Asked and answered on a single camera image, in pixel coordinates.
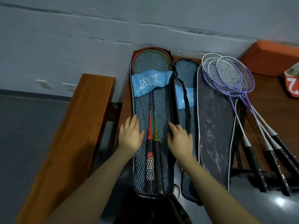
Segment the black mesh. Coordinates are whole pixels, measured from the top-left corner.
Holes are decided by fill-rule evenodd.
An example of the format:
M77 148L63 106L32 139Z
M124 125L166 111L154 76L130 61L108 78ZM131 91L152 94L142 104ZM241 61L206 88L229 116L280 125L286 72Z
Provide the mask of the black mesh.
M176 62L176 71L177 76L181 79L184 83L185 87L194 88L194 106L190 107L190 114L191 114L191 125L190 125L190 134L193 137L193 156L198 161L199 154L198 154L198 121L197 121L197 97L196 97L196 75L198 64L195 62L188 60L188 59L181 59ZM175 79L175 84L178 86L182 86L181 83ZM178 122L182 126L183 129L186 129L186 113L185 109L178 110ZM181 191L183 197L187 200L200 203L199 196L190 180L188 174L183 170L182 171L182 179L181 179Z
M159 48L136 52L132 59L131 75L148 70L172 70L169 55ZM165 197L173 190L173 171L170 168L173 156L167 146L166 134L170 131L167 122L172 121L168 87L156 87L148 94L133 97L140 131L145 130L142 145L134 155L134 188L141 196Z

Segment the left hand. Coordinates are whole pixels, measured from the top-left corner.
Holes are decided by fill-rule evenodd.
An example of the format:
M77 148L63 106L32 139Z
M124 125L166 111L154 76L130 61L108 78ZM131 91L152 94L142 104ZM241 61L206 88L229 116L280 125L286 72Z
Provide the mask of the left hand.
M139 132L139 119L136 115L128 117L119 129L119 148L123 149L130 158L137 152L143 141L145 131Z

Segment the electrical socket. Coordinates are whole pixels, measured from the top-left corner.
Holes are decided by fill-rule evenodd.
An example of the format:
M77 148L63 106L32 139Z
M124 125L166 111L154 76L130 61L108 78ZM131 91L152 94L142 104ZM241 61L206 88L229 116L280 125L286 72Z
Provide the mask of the electrical socket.
M64 86L64 88L69 91L69 92L75 92L77 85L75 84L69 84L69 83L62 83L62 85Z
M36 79L35 81L39 84L40 87L42 87L44 89L47 89L47 90L53 89L53 87L46 80Z

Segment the right hand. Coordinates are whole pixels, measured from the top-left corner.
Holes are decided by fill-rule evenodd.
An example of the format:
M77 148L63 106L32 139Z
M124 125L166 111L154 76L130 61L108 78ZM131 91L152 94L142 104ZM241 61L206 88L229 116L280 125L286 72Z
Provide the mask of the right hand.
M192 150L193 150L193 139L191 134L187 134L187 131L184 130L181 125L173 125L172 123L168 123L173 138L170 135L169 132L167 132L167 144L171 151L171 153L174 155L174 157L177 159L177 161L184 165L186 162L191 161L192 159L195 159Z

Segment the gray floor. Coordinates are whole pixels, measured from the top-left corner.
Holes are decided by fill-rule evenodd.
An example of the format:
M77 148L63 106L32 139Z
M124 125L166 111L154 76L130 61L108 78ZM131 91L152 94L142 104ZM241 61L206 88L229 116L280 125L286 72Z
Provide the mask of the gray floor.
M13 223L24 203L35 175L46 155L68 102L0 95L0 217L1 223ZM111 155L115 124L108 121L96 158L95 169ZM175 166L175 183L180 185L180 168ZM115 185L98 223L112 223L123 196L132 185L128 164ZM299 194L293 198L280 191L261 193L248 180L248 174L231 178L231 193L262 223L299 223ZM204 207L185 200L183 205L194 223L211 223Z

